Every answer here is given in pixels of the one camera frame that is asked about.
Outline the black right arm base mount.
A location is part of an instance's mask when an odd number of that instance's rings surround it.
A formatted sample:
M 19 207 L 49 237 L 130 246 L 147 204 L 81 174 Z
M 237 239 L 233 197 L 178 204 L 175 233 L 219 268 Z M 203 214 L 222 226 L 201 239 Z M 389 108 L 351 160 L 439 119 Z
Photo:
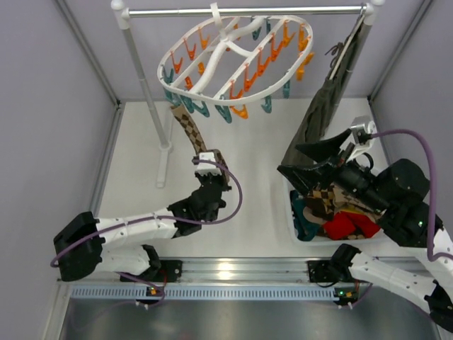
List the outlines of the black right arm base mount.
M 350 283 L 351 277 L 342 276 L 334 270 L 328 260 L 311 260 L 307 262 L 309 282 L 322 288 L 329 288 L 337 283 Z

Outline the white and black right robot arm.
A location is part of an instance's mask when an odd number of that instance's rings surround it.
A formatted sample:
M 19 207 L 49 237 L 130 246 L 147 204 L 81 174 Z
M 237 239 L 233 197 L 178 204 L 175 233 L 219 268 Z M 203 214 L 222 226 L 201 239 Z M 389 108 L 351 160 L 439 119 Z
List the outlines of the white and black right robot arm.
M 392 267 L 351 244 L 341 244 L 329 261 L 338 281 L 366 281 L 417 306 L 447 331 L 452 330 L 452 239 L 435 211 L 437 179 L 432 151 L 412 130 L 399 134 L 418 139 L 428 159 L 429 174 L 409 159 L 400 159 L 380 174 L 357 163 L 380 133 L 349 128 L 315 143 L 299 144 L 298 152 L 314 161 L 310 166 L 279 165 L 277 170 L 301 194 L 335 184 L 379 213 L 377 225 L 399 247 L 415 257 L 430 277 Z

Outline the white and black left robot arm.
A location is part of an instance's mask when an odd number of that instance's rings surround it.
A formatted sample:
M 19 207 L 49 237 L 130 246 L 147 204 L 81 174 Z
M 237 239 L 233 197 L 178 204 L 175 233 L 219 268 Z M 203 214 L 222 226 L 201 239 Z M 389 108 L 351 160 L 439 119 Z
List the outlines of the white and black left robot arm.
M 79 213 L 53 239 L 56 268 L 64 282 L 79 281 L 99 272 L 126 273 L 129 278 L 150 281 L 160 270 L 155 239 L 187 237 L 214 222 L 230 190 L 227 175 L 219 169 L 196 172 L 200 187 L 189 197 L 167 208 L 121 218 Z

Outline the beige ribbed sock striped cuff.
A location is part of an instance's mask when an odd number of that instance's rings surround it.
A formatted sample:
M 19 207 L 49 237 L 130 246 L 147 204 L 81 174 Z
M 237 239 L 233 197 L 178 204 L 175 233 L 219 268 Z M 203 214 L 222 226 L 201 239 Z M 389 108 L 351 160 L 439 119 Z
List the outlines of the beige ribbed sock striped cuff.
M 317 217 L 313 214 L 312 210 L 308 207 L 305 207 L 303 209 L 303 216 L 304 218 L 309 221 L 310 223 L 314 223 L 314 224 L 317 224 L 317 225 L 324 225 L 327 220 L 321 218 L 321 217 Z

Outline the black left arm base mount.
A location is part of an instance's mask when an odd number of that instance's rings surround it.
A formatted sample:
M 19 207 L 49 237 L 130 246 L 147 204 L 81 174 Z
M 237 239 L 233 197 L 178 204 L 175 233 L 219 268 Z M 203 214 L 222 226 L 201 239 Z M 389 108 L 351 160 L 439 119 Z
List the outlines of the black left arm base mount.
M 183 262 L 181 260 L 152 261 L 150 267 L 136 278 L 148 282 L 167 283 L 176 282 L 182 274 Z

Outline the white round clip hanger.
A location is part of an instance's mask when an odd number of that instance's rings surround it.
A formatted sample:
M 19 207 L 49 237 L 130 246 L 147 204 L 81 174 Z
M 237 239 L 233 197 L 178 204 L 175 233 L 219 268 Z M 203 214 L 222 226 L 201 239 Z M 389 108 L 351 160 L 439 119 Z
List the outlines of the white round clip hanger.
M 228 123 L 248 118 L 247 106 L 266 113 L 273 99 L 288 99 L 314 56 L 314 31 L 298 16 L 225 16 L 216 3 L 211 18 L 190 29 L 161 58 L 156 75 L 166 99 L 189 113 L 215 107 Z

